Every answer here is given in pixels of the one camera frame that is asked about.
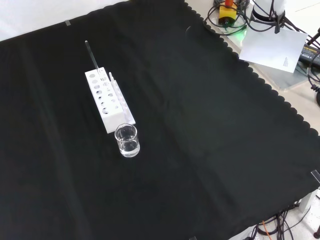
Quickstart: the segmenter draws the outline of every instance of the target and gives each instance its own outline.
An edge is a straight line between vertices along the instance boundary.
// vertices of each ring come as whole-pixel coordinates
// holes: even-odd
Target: black cloth
[[[317,188],[318,133],[184,2],[70,23],[0,43],[2,240],[227,240]],[[136,120],[133,159],[95,106],[85,40]]]

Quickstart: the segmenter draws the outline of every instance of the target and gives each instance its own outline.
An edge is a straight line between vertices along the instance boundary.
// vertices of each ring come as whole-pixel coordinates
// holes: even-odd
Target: white table
[[[317,2],[320,2],[320,0],[312,0],[313,2],[306,1],[306,7],[311,6],[312,4],[315,4]],[[207,17],[208,10],[213,6],[213,0],[185,0],[188,5],[195,10],[198,14],[201,15],[204,19]],[[320,11],[320,4],[317,4],[318,6],[312,8],[312,12],[319,12]],[[297,10],[297,6],[292,4],[290,6],[295,11]],[[315,20],[314,22],[312,19],[308,19],[309,23],[314,23],[308,25],[308,29],[303,28],[305,19],[301,18],[301,16],[307,15],[307,8],[302,9],[297,12],[290,12],[287,14],[288,18],[298,27],[302,30],[305,30],[307,33],[309,33],[311,36],[316,34],[317,29],[320,27],[317,26],[319,24],[319,21]],[[213,26],[211,23],[208,24],[211,25],[211,28],[214,29],[216,32],[220,32],[219,28]],[[228,46],[233,49],[234,52],[240,53],[241,49],[238,44],[233,43],[228,37],[222,36],[222,38],[228,43]],[[274,80],[270,79],[268,70],[266,70],[265,67],[260,67],[260,65],[255,63],[250,63],[250,67],[253,68],[253,71],[259,75],[260,78],[264,79],[266,83],[271,85],[272,89],[278,91],[279,95],[284,97],[286,102],[289,102],[293,108],[297,110],[297,113],[303,116],[304,120],[310,124],[310,127],[317,130],[320,133],[320,107],[317,105],[316,102],[316,93],[310,89],[311,85],[308,81],[305,81],[302,84],[299,84],[297,86],[294,86],[288,90],[281,91],[279,88],[274,84]],[[304,197],[301,200],[300,203],[300,210],[302,212],[305,212],[309,209],[312,199],[315,197],[316,191],[311,192],[306,197]],[[254,226],[251,226],[241,232],[240,234],[232,237],[230,240],[243,240],[248,236],[248,234],[252,231]]]

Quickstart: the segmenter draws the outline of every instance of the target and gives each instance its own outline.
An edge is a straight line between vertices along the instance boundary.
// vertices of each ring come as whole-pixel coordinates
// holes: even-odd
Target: clear liquid
[[[126,158],[132,158],[140,151],[140,144],[138,141],[132,140],[129,142],[119,142],[120,153]]]

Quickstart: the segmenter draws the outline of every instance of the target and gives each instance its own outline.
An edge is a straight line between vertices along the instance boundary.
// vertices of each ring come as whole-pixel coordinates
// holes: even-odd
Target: black cable
[[[271,220],[265,221],[264,224],[269,224],[269,223],[273,222],[273,221],[276,220],[276,219],[277,219],[277,218],[274,217],[274,218],[272,218]]]
[[[254,240],[256,238],[257,233],[258,233],[258,225],[255,225],[251,233],[251,240]]]
[[[246,9],[244,9],[244,20],[245,20],[245,22],[246,22],[246,24],[249,26],[249,28],[251,28],[253,31],[256,31],[256,32],[265,32],[265,31],[268,31],[268,30],[270,30],[270,29],[272,29],[274,26],[270,26],[270,27],[268,27],[267,29],[264,29],[264,30],[258,30],[258,29],[254,29],[251,25],[250,25],[250,23],[249,23],[249,21],[248,21],[248,17],[247,17],[247,11],[246,11]]]
[[[242,30],[244,30],[246,27],[247,27],[247,25],[252,29],[252,30],[254,30],[254,31],[256,31],[256,32],[265,32],[265,31],[268,31],[268,30],[270,30],[271,28],[273,28],[275,25],[272,25],[272,24],[276,24],[276,22],[273,22],[273,23],[264,23],[264,24],[267,24],[267,25],[271,25],[270,27],[268,27],[267,29],[263,29],[263,30],[258,30],[258,29],[254,29],[251,25],[250,25],[250,22],[249,22],[249,18],[247,17],[247,11],[246,11],[246,7],[244,7],[243,8],[243,10],[244,10],[244,12],[242,12],[242,9],[240,8],[240,10],[239,9],[236,9],[236,8],[234,8],[234,7],[230,7],[230,6],[225,6],[225,5],[222,5],[222,3],[224,3],[225,1],[223,0],[223,1],[221,1],[219,4],[215,4],[213,7],[211,7],[210,9],[209,9],[209,11],[208,11],[208,13],[207,13],[207,17],[206,17],[206,19],[203,21],[203,24],[204,24],[204,26],[206,27],[206,23],[207,23],[207,20],[209,20],[209,22],[212,24],[212,25],[214,25],[214,26],[216,26],[216,27],[218,27],[218,28],[224,28],[225,26],[221,26],[221,25],[217,25],[217,24],[215,24],[215,23],[213,23],[212,21],[211,21],[211,19],[210,19],[210,16],[211,16],[211,14],[213,14],[220,6],[223,6],[223,7],[225,7],[225,8],[229,8],[229,9],[233,9],[233,10],[235,10],[236,12],[237,12],[237,14],[238,14],[238,16],[241,16],[243,19],[244,19],[244,21],[245,21],[245,23],[243,24],[243,25],[241,25],[241,26],[236,26],[236,27],[233,27],[233,28],[240,28],[239,30],[236,30],[236,31],[233,31],[233,32],[230,32],[230,33],[216,33],[216,34],[218,34],[219,36],[230,36],[230,35],[233,35],[233,34],[236,34],[236,33],[238,33],[238,32],[240,32],[240,31],[242,31]],[[250,0],[244,0],[244,2],[245,2],[245,6],[247,6],[247,5],[249,5],[250,4]]]
[[[214,0],[213,5],[219,5],[223,2],[223,0]],[[234,3],[240,8],[247,8],[250,4],[250,2],[247,2],[246,0],[236,0]]]
[[[294,235],[292,234],[292,231],[291,231],[291,229],[289,228],[289,225],[288,225],[288,223],[287,223],[287,221],[286,221],[285,219],[284,219],[284,223],[285,223],[286,227],[289,229],[289,233],[290,233],[290,235],[291,235],[291,239],[294,240]]]
[[[252,0],[252,1],[253,1],[253,3],[254,3],[262,12],[264,12],[265,14],[268,15],[268,13],[267,13],[265,10],[263,10],[263,8],[260,7],[260,6],[256,3],[256,1],[254,1],[254,0]]]
[[[303,30],[301,30],[300,28],[296,27],[287,17],[284,17],[284,21],[285,21],[287,24],[289,24],[291,27],[293,27],[297,32],[302,32],[302,33],[304,33],[304,34],[307,34],[305,31],[303,31]],[[311,40],[313,40],[312,45],[314,45],[316,48],[320,49],[320,43],[319,43],[316,39],[314,39],[312,36],[310,36],[309,34],[308,34],[308,37],[309,37]]]
[[[309,71],[312,69],[312,64],[314,63],[314,60],[315,60],[316,57],[318,57],[319,55],[320,55],[320,52],[318,52],[316,55],[314,55],[314,57],[312,58],[312,60],[311,60],[311,62],[310,62],[310,64],[309,64],[309,67],[308,67],[308,69],[307,69],[307,76],[308,76],[309,83],[311,84],[311,89],[314,90],[314,91],[316,91],[317,93],[320,91],[320,88],[319,88],[318,86],[316,86],[315,84],[313,84],[310,79],[314,80],[315,82],[320,83],[319,78],[318,78],[318,76],[316,76],[317,79],[315,79],[314,77],[312,77],[312,76],[310,75]]]
[[[312,68],[310,68],[310,72],[318,79],[318,81],[320,83],[320,78],[317,76],[317,74],[315,74],[315,72],[313,71]]]
[[[305,73],[306,76],[308,76],[307,71],[303,69],[303,67],[299,64],[299,62],[297,62],[296,65]]]
[[[274,4],[275,4],[275,0],[272,0],[271,2],[271,6],[270,6],[270,13],[269,13],[269,19],[271,20],[271,17],[273,16],[273,13],[275,12],[274,10]]]
[[[310,211],[310,209],[311,209],[311,206],[309,207],[309,209],[308,209],[308,211],[305,213],[305,215],[303,215],[303,217],[301,218],[301,220],[298,221],[295,225],[293,225],[293,226],[289,227],[288,229],[286,229],[286,230],[284,231],[284,233],[285,233],[286,231],[288,231],[288,230],[291,230],[293,227],[297,226],[299,223],[301,223],[302,220],[305,218],[305,216],[306,216],[306,215],[308,214],[308,212]]]

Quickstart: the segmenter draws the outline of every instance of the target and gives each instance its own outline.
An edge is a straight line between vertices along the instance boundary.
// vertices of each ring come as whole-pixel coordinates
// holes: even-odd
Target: black stirring rod
[[[91,58],[91,60],[92,60],[92,62],[93,62],[93,65],[94,65],[95,69],[98,71],[98,74],[100,74],[100,70],[99,70],[97,61],[96,61],[96,59],[95,59],[94,54],[93,54],[92,51],[91,51],[91,47],[90,47],[88,41],[86,40],[84,43],[85,43],[85,45],[86,45],[86,49],[87,49],[88,52],[89,52],[90,58]]]

